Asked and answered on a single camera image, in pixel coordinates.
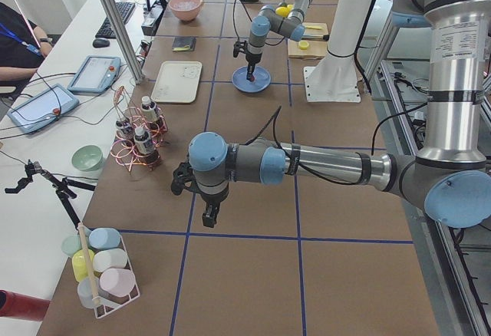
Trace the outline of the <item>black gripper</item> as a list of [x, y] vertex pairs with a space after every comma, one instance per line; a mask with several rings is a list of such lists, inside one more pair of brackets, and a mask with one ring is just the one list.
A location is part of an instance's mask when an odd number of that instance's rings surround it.
[[247, 46], [245, 49], [245, 59], [248, 61], [246, 79], [250, 81], [251, 76], [254, 76], [255, 65], [262, 59], [262, 47]]
[[229, 195], [229, 187], [218, 188], [214, 193], [207, 193], [203, 188], [199, 188], [199, 194], [206, 203], [206, 209], [202, 214], [203, 225], [208, 228], [213, 228], [218, 219], [220, 204]]

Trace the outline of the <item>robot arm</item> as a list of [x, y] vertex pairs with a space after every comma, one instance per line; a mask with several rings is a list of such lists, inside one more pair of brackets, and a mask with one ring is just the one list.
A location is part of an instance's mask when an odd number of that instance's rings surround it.
[[246, 79], [254, 81], [255, 66], [261, 61], [262, 50], [270, 31], [300, 41], [305, 33], [303, 21], [309, 5], [313, 0], [294, 0], [291, 9], [265, 5], [253, 18], [249, 33], [249, 41], [245, 45], [245, 58], [248, 62]]
[[[304, 34], [306, 10], [313, 0], [295, 0], [294, 13], [281, 18], [265, 6], [252, 20], [248, 41], [239, 41], [235, 54], [245, 53], [247, 75], [259, 70], [266, 35], [287, 39]], [[347, 101], [348, 68], [370, 17], [374, 0], [340, 0], [328, 42], [327, 58], [311, 67], [305, 78], [308, 101]], [[184, 188], [206, 203], [203, 225], [214, 227], [219, 206], [229, 195], [229, 182], [279, 184], [286, 175], [311, 174], [341, 186], [370, 185], [422, 209], [433, 221], [468, 228], [490, 217], [490, 175], [478, 149], [485, 42], [490, 26], [490, 0], [393, 0], [392, 24], [398, 28], [431, 28], [430, 73], [425, 139], [416, 156], [370, 155], [336, 149], [280, 143], [260, 138], [259, 131], [243, 144], [227, 143], [213, 132], [196, 135], [189, 144]]]

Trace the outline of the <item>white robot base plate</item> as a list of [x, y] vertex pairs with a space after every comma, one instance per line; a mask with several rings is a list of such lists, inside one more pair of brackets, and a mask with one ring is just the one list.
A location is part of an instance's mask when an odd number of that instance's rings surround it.
[[354, 65], [350, 65], [344, 73], [339, 71], [334, 76], [327, 77], [320, 84], [314, 84], [310, 80], [314, 69], [315, 67], [304, 67], [303, 70], [307, 102], [361, 102]]

